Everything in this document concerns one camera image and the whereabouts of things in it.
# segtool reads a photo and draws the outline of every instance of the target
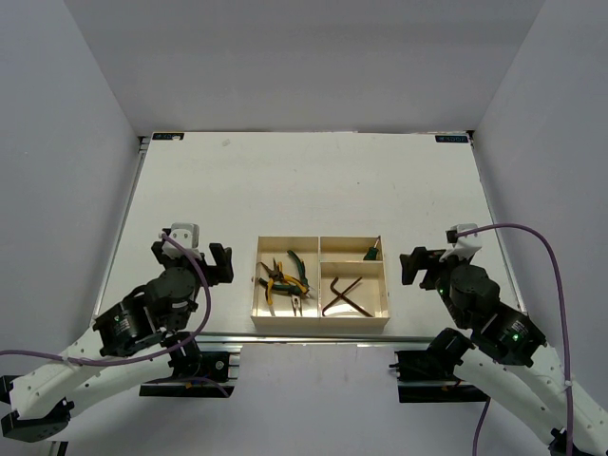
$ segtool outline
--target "pliers handle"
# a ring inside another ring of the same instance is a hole
[[[300,280],[299,280],[300,283],[302,285],[304,285],[307,289],[311,288],[310,285],[308,284],[308,278],[306,278],[306,265],[304,264],[304,261],[302,261],[300,259],[300,257],[295,254],[295,252],[293,250],[288,250],[287,255],[290,256],[293,261],[295,261],[295,266],[297,267],[297,273],[300,277]]]

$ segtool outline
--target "screwdriver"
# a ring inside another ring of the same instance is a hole
[[[363,259],[365,261],[375,261],[378,257],[378,242],[380,242],[380,237],[376,238],[376,241],[373,244],[373,247],[370,247],[368,252],[365,254]]]

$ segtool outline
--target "white table surface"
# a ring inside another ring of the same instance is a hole
[[[467,143],[437,143],[432,135],[186,133],[148,148],[101,312],[158,276],[150,246],[176,221],[200,225],[207,254],[209,242],[233,248],[235,279],[212,289],[206,331],[257,332],[250,314],[258,236],[381,235],[390,311],[384,334],[430,338],[452,321],[435,293],[401,285],[399,255],[420,245],[446,248],[450,226],[491,218]],[[482,236],[474,263],[515,305],[497,237]]]

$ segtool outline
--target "allen key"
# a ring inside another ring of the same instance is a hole
[[[330,307],[334,306],[340,299],[343,299],[346,303],[348,303],[351,307],[353,307],[356,311],[358,311],[362,315],[368,316],[368,317],[373,317],[373,315],[371,313],[369,313],[368,311],[366,311],[365,309],[363,309],[362,307],[360,307],[359,305],[352,302],[349,298],[346,297],[346,293],[348,293],[350,290],[352,290],[356,286],[356,284],[359,283],[363,279],[363,277],[357,278],[351,285],[349,285],[347,287],[347,289],[344,292],[339,292],[338,290],[335,289],[335,284],[338,282],[338,278],[339,277],[336,277],[332,281],[332,285],[330,285],[330,289],[336,295],[336,298],[323,308],[323,311],[321,312],[321,314],[323,316],[325,316],[325,311],[327,311]]]

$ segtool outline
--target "white enclosure wall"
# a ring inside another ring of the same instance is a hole
[[[542,0],[66,0],[138,134],[476,128]]]
[[[500,221],[552,243],[564,279],[573,369],[608,406],[608,2],[548,0],[476,133],[477,160]],[[542,245],[505,234],[523,300],[561,345],[555,279]]]
[[[138,149],[61,0],[0,2],[0,143],[0,348],[59,352],[89,322]]]

